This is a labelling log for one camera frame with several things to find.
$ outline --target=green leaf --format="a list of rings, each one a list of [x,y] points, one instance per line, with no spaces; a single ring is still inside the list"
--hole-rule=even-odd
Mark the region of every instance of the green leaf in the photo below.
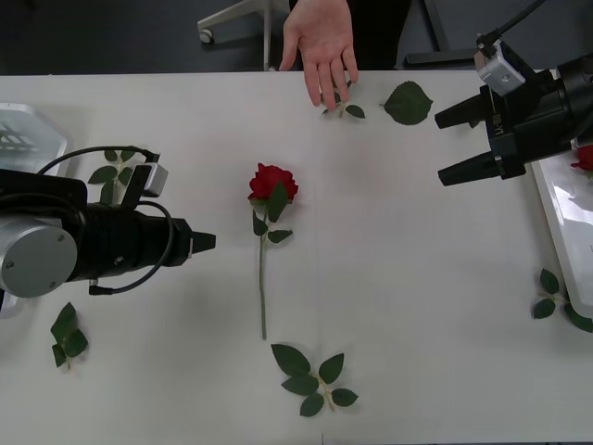
[[[581,329],[583,331],[593,333],[593,320],[591,320],[590,318],[585,318],[585,317],[579,315],[578,313],[576,313],[574,311],[572,304],[564,305],[564,313],[566,313],[566,316],[568,317],[568,319],[576,327],[578,327],[579,329]]]
[[[89,184],[104,184],[113,181],[118,175],[118,169],[112,165],[106,165],[96,170],[89,179]]]
[[[253,233],[257,236],[264,236],[268,232],[268,226],[262,221],[255,210],[253,210]]]
[[[293,234],[292,230],[275,230],[268,233],[268,238],[274,244],[282,243],[287,237]]]
[[[319,380],[312,375],[304,377],[290,377],[284,383],[282,388],[299,396],[310,396],[319,388]]]
[[[135,155],[136,153],[134,151],[128,151],[128,150],[124,150],[121,152],[121,160],[123,162],[127,162],[129,161],[131,158],[133,158],[133,155]]]
[[[353,404],[359,396],[349,389],[334,389],[332,391],[332,400],[337,406],[347,407]]]
[[[292,346],[271,345],[271,351],[280,369],[291,377],[307,375],[311,370],[307,358]]]
[[[541,320],[550,317],[556,310],[556,303],[553,299],[542,299],[534,306],[534,318]]]
[[[130,183],[130,179],[132,178],[132,172],[132,168],[126,167],[121,171],[120,176],[118,176],[118,179],[122,184],[128,186],[128,184]]]
[[[109,162],[115,162],[118,160],[118,154],[115,152],[115,150],[107,150],[103,153],[105,154],[105,159],[107,159]]]
[[[103,185],[101,188],[101,199],[99,202],[106,206],[111,206],[113,204],[113,190],[115,188],[115,181],[109,181]]]
[[[337,354],[329,360],[323,362],[319,368],[319,377],[327,384],[331,385],[342,373],[344,367],[344,354]]]
[[[76,329],[64,342],[64,352],[68,357],[78,357],[89,346],[89,342],[80,329]]]
[[[59,368],[62,364],[66,362],[66,353],[59,345],[52,346],[52,351],[54,352],[54,360],[56,361],[56,368]]]
[[[300,415],[303,417],[313,417],[322,410],[324,403],[325,400],[321,394],[312,394],[303,401],[302,405],[300,405]]]
[[[548,269],[542,269],[539,275],[539,282],[544,287],[544,290],[551,295],[557,294],[560,290],[560,283],[558,278]]]
[[[270,218],[270,221],[273,223],[278,222],[278,218],[280,218],[288,202],[286,187],[282,181],[278,181],[268,201],[268,218]]]
[[[402,125],[417,125],[428,117],[433,101],[416,82],[404,82],[394,90],[385,111],[395,122]]]
[[[68,303],[60,311],[56,322],[50,328],[50,331],[57,344],[62,344],[63,341],[78,328],[78,316],[72,303]]]
[[[346,112],[352,116],[354,116],[355,118],[358,119],[367,119],[367,117],[364,114],[364,111],[362,110],[361,107],[358,107],[356,105],[348,105],[346,107]]]

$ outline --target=leaf cluster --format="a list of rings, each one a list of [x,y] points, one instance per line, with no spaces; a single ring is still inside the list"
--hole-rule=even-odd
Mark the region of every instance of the leaf cluster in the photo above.
[[[70,359],[81,355],[89,346],[78,326],[78,316],[72,303],[64,306],[50,330],[56,340],[56,344],[52,346],[56,367],[67,363],[70,369]]]
[[[542,295],[543,299],[533,307],[533,317],[536,320],[550,317],[556,311],[556,304],[561,304],[564,314],[575,327],[593,333],[593,320],[576,313],[568,292],[565,298],[559,295],[560,283],[554,273],[548,269],[542,269],[539,275],[539,283],[542,285],[545,294]]]
[[[124,164],[129,161],[135,153],[133,151],[123,150],[119,154],[115,150],[107,150],[105,159],[109,162],[119,162],[119,167],[106,165],[97,169],[90,177],[89,184],[102,184],[101,198],[99,202],[106,206],[113,205],[115,185],[117,182],[123,186],[128,186],[132,178],[132,167],[125,167]]]
[[[350,389],[338,388],[330,390],[332,385],[342,374],[344,368],[344,354],[337,354],[326,360],[317,374],[311,372],[311,365],[307,358],[296,348],[287,345],[271,345],[274,358],[280,369],[289,376],[282,383],[282,387],[299,396],[305,397],[300,406],[300,415],[313,417],[318,414],[327,402],[332,410],[333,405],[347,407],[352,405],[359,396]]]

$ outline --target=tabletop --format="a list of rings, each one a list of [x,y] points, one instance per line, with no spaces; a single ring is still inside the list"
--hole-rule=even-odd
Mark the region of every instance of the tabletop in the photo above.
[[[435,101],[413,127],[380,107],[409,80]],[[590,439],[593,339],[560,314],[530,316],[539,270],[559,271],[533,174],[454,187],[436,175],[488,150],[484,127],[434,122],[479,86],[471,72],[363,72],[351,101],[367,119],[356,121],[322,117],[299,73],[0,78],[1,101],[40,109],[74,148],[160,151],[170,177],[158,202],[218,236],[215,250],[130,293],[66,284],[0,320],[2,441]],[[102,162],[83,157],[69,174],[86,180]],[[300,185],[281,219],[295,235],[267,256],[268,342],[246,199],[258,162]],[[66,373],[49,328],[68,301],[90,348]],[[299,417],[271,343],[314,366],[344,352],[338,384],[357,403]]]

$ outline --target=cable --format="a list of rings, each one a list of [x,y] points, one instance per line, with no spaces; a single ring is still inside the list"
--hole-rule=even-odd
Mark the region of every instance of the cable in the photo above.
[[[109,151],[109,150],[122,150],[122,151],[133,151],[134,153],[140,153],[144,155],[147,162],[156,162],[155,159],[158,159],[158,155],[153,153],[149,150],[144,150],[143,148],[138,148],[137,146],[92,146],[90,148],[83,148],[82,150],[72,151],[67,155],[60,156],[52,160],[49,164],[43,167],[41,170],[37,172],[37,174],[46,174],[51,169],[57,166],[60,162],[65,161],[66,159],[74,158],[75,156],[86,155],[87,153],[95,153],[96,151]]]
[[[544,4],[544,2],[546,2],[546,0],[536,0],[534,3],[532,3],[526,9],[524,9],[522,12],[517,14],[517,16],[515,16],[513,19],[509,20],[507,23],[505,23],[500,28],[498,28],[497,29],[498,35],[500,36],[500,35],[504,34],[505,32],[510,30],[515,25],[521,23],[524,19],[529,17],[532,12],[534,12],[536,9],[538,9],[540,6],[542,6]]]
[[[132,284],[119,287],[119,288],[109,288],[109,287],[100,287],[100,286],[89,286],[89,293],[91,295],[115,295],[115,294],[123,294],[124,292],[128,292],[129,290],[136,289],[138,286],[143,285],[146,281],[148,281],[152,275],[157,273],[157,270],[161,268],[161,266],[165,263],[167,258],[170,255],[171,250],[173,249],[173,238],[175,237],[175,226],[173,225],[173,219],[170,216],[170,213],[167,209],[163,206],[158,204],[157,202],[153,201],[140,201],[138,202],[139,206],[148,206],[154,207],[155,209],[159,209],[162,211],[163,215],[165,215],[165,219],[167,220],[167,225],[169,226],[169,240],[167,241],[167,246],[165,247],[165,251],[163,252],[160,260],[158,260],[157,264],[153,266],[153,268],[148,271],[148,273],[140,278],[137,281],[134,281]]]

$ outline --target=rose stem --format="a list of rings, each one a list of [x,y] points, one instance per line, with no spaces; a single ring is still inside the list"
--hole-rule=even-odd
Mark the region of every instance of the rose stem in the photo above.
[[[263,222],[264,224],[268,221],[268,211],[263,215]],[[266,294],[263,288],[263,260],[264,260],[264,251],[266,249],[266,235],[261,236],[259,239],[259,299],[261,301],[261,337],[264,340],[268,339],[268,330],[266,328]]]

